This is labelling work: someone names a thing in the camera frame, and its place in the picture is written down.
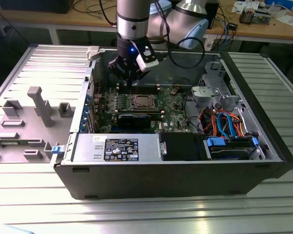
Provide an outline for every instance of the white cable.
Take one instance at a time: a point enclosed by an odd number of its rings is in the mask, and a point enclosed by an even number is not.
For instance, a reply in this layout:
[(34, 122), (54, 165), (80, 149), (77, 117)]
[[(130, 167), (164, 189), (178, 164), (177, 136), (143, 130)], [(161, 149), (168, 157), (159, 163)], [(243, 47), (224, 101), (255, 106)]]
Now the white cable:
[(10, 42), (11, 42), (12, 35), (13, 35), (14, 32), (15, 32), (15, 29), (13, 29), (13, 31), (12, 31), (12, 33), (11, 33), (11, 35), (10, 35), (9, 42), (8, 42), (8, 51), (9, 51), (9, 53), (10, 53)]

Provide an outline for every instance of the slotted metal surface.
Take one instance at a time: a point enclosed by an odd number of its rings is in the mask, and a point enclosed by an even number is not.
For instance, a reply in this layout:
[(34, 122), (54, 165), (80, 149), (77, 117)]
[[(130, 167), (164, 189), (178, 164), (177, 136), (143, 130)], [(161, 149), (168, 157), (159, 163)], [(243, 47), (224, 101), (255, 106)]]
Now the slotted metal surface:
[(85, 46), (39, 45), (29, 48), (8, 77), (0, 96), (1, 106), (7, 99), (17, 99), (22, 106), (35, 106), (27, 95), (30, 86), (42, 88), (42, 98), (57, 107), (61, 102), (76, 106), (86, 68), (89, 66)]
[[(259, 55), (257, 59), (239, 56), (234, 59), (241, 64), (248, 60), (252, 62), (247, 64), (256, 64), (258, 59), (262, 65), (268, 64)], [(271, 77), (249, 79), (278, 81)], [(279, 81), (281, 84), (273, 82), (272, 86), (264, 83), (274, 87), (267, 91), (287, 92), (285, 83)], [(250, 86), (255, 93), (261, 92), (262, 105), (272, 121), (293, 122), (293, 103), (264, 99), (274, 96), (266, 95), (264, 86), (257, 84)], [(277, 128), (293, 154), (293, 127)], [(292, 233), (293, 170), (280, 179), (264, 181), (247, 195), (95, 201), (73, 199), (49, 164), (0, 164), (0, 223), (36, 234)]]

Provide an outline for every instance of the power supply label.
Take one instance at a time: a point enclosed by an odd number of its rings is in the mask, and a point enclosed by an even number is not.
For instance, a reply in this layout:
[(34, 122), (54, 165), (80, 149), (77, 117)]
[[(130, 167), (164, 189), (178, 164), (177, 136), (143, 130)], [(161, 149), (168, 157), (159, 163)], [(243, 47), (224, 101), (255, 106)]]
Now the power supply label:
[(139, 161), (138, 139), (106, 139), (104, 160)]

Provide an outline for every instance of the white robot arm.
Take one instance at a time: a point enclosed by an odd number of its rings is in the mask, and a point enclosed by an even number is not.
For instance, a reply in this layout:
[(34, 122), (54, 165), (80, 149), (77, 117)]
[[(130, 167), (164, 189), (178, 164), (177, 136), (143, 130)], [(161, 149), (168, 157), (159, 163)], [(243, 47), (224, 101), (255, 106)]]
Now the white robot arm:
[[(170, 42), (187, 37), (201, 39), (207, 29), (206, 0), (183, 0), (172, 9), (168, 0), (117, 0), (117, 57), (109, 69), (118, 77), (132, 82), (141, 79), (152, 67), (159, 64), (148, 38), (163, 38), (167, 27), (159, 15), (160, 7), (169, 25)], [(179, 46), (192, 49), (194, 40), (185, 40)]]

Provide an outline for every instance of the computer case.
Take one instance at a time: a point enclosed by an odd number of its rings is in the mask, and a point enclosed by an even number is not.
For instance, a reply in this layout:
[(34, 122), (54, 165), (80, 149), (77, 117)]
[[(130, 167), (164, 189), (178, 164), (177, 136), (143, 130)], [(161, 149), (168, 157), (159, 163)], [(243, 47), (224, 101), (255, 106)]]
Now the computer case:
[(0, 0), (3, 10), (42, 11), (66, 14), (74, 0)]

